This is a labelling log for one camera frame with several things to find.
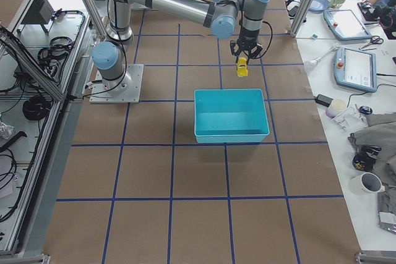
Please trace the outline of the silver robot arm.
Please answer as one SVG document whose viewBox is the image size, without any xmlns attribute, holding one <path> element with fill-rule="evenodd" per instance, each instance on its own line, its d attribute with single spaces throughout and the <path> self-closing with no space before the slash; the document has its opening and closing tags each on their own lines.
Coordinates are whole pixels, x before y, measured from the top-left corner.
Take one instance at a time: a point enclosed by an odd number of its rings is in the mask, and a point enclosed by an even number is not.
<svg viewBox="0 0 396 264">
<path fill-rule="evenodd" d="M 130 26 L 131 4 L 188 19 L 211 30 L 218 39 L 229 38 L 237 25 L 237 40 L 230 41 L 230 51 L 237 61 L 244 54 L 247 61 L 260 59 L 267 48 L 258 36 L 269 0 L 109 0 L 106 37 L 123 43 L 133 38 Z"/>
</svg>

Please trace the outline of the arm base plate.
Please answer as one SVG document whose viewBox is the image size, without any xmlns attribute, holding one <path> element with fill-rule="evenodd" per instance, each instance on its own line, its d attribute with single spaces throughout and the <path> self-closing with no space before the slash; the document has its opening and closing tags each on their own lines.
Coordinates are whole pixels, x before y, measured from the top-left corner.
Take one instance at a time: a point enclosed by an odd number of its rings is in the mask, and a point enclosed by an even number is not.
<svg viewBox="0 0 396 264">
<path fill-rule="evenodd" d="M 103 80 L 99 71 L 96 80 L 101 80 L 92 89 L 89 102 L 93 104 L 139 103 L 143 64 L 128 64 L 125 76 L 115 81 Z"/>
</svg>

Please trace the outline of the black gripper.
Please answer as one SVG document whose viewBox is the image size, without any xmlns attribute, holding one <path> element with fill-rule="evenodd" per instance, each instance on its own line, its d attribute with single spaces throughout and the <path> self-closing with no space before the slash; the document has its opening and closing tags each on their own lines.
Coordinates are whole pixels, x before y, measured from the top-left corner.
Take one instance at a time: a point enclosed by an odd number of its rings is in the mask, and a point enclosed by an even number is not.
<svg viewBox="0 0 396 264">
<path fill-rule="evenodd" d="M 235 57 L 235 63 L 238 62 L 242 52 L 247 56 L 247 64 L 250 60 L 258 60 L 262 57 L 263 47 L 258 42 L 259 31 L 259 29 L 248 30 L 241 27 L 238 39 L 230 41 L 230 51 Z"/>
</svg>

